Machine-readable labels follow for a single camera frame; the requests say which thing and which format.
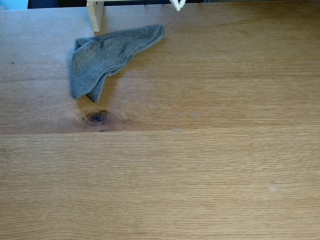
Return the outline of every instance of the white wooden stand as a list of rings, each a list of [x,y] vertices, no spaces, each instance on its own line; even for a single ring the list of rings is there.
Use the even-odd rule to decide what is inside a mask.
[[[134,1],[134,0],[86,0],[93,31],[100,32],[101,18],[104,11],[104,2],[111,1]]]

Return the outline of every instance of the wood knot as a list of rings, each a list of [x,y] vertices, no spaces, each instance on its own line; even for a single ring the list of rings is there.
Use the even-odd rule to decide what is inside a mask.
[[[109,113],[106,110],[90,112],[86,115],[85,121],[91,125],[101,125],[109,123]]]

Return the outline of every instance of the light wood plank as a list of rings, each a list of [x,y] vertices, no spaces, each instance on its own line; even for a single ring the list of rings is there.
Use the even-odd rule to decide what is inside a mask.
[[[164,24],[166,38],[110,77],[98,104],[69,90],[74,41],[93,34],[85,8],[2,13],[0,133],[318,124],[319,11],[318,1],[107,7],[101,34]],[[87,124],[101,110],[109,121]]]
[[[0,137],[0,238],[317,240],[320,128]]]

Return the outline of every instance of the wooden furniture leg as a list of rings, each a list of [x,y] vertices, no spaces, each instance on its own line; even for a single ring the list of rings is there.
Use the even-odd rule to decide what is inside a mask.
[[[104,11],[104,2],[103,1],[98,1],[98,2],[87,1],[86,7],[88,8],[93,31],[99,32],[102,13]]]

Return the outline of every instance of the folded cloth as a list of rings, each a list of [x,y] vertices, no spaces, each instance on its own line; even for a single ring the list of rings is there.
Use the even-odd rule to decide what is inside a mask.
[[[106,77],[120,72],[134,55],[151,48],[164,36],[162,25],[150,25],[77,39],[70,71],[72,96],[77,99],[87,94],[97,102]]]

